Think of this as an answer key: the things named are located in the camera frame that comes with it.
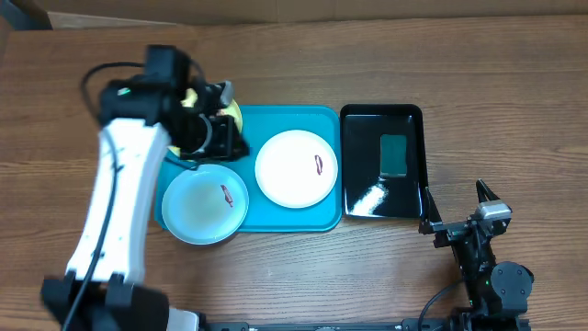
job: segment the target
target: teal tray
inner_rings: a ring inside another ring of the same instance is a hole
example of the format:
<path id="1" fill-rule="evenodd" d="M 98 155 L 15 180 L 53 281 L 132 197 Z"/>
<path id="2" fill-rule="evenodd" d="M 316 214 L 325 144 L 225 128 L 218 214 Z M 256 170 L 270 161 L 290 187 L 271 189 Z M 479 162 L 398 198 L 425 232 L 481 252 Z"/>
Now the teal tray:
<path id="1" fill-rule="evenodd" d="M 322 106 L 241 106 L 243 137 L 249 143 L 250 154 L 238 161 L 219 163 L 236 172 L 249 192 L 249 210 L 238 232 L 291 233 L 324 232 L 333 229 L 343 212 L 341 185 L 341 135 L 339 117 L 330 108 Z M 271 137 L 289 130 L 305 130 L 318 134 L 331 145 L 339 172 L 334 189 L 321 202 L 303 209 L 290 209 L 268 199 L 255 180 L 255 159 L 261 147 Z M 178 160 L 168 152 L 168 156 Z M 169 184 L 182 171 L 182 167 L 162 163 L 157 179 L 155 220 L 166 229 L 162 216 L 162 199 Z"/>

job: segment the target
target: red marking on plate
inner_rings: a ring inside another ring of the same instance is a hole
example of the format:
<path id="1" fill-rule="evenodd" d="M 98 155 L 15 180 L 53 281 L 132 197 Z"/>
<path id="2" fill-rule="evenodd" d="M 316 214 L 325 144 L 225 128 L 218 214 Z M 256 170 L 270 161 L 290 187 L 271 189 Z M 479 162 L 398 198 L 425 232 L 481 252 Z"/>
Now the red marking on plate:
<path id="1" fill-rule="evenodd" d="M 322 159 L 320 156 L 315 155 L 314 156 L 314 163 L 316 163 L 316 173 L 319 174 L 319 176 L 322 174 Z"/>
<path id="2" fill-rule="evenodd" d="M 222 188 L 222 192 L 224 193 L 224 200 L 227 201 L 227 203 L 229 204 L 229 206 L 231 206 L 231 208 L 232 208 L 232 197 L 231 197 L 231 193 L 229 192 L 229 190 L 227 189 L 227 187 L 224 186 L 224 185 L 220 185 L 220 188 Z"/>

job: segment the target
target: wooden tabletop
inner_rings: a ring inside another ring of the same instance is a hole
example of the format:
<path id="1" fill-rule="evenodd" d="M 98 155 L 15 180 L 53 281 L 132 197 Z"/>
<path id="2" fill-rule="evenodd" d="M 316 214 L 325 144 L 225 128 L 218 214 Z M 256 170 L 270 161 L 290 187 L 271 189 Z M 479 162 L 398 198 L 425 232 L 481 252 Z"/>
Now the wooden tabletop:
<path id="1" fill-rule="evenodd" d="M 241 104 L 413 103 L 446 222 L 486 183 L 514 209 L 492 241 L 536 275 L 534 330 L 588 328 L 588 17 L 415 19 L 12 33 L 0 71 L 0 328 L 57 329 L 40 303 L 84 226 L 97 129 L 77 86 L 91 66 L 174 44 Z M 133 70 L 101 73 L 108 80 Z M 239 234 L 194 247 L 150 222 L 146 284 L 212 321 L 383 322 L 417 316 L 458 277 L 415 221 L 344 218 L 325 234 Z M 434 305 L 467 305 L 459 290 Z"/>

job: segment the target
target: wood grain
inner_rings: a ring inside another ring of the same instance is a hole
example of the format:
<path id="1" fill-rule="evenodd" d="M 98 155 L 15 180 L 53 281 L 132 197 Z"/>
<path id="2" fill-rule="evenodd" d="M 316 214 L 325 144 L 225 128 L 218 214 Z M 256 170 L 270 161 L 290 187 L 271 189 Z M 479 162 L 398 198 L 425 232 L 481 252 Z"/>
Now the wood grain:
<path id="1" fill-rule="evenodd" d="M 537 278 L 534 330 L 588 329 L 587 32 L 588 17 L 504 17 L 14 33 L 0 71 L 0 328 L 57 329 L 40 284 L 75 249 L 96 171 L 80 77 L 166 43 L 212 81 L 231 79 L 241 104 L 420 106 L 444 218 L 472 212 L 484 178 L 514 209 L 494 253 Z M 132 73 L 102 73 L 92 88 Z M 146 283 L 213 321 L 397 320 L 458 276 L 432 240 L 411 221 L 343 219 L 326 234 L 196 248 L 151 222 Z M 457 304 L 463 291 L 431 315 Z"/>

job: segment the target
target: black tray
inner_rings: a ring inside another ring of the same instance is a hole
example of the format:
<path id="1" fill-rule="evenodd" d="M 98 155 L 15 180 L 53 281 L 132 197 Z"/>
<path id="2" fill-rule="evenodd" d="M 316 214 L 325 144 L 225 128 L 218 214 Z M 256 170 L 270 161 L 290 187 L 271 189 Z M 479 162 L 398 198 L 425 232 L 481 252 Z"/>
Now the black tray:
<path id="1" fill-rule="evenodd" d="M 428 186 L 423 113 L 415 105 L 341 109 L 345 214 L 420 218 Z"/>

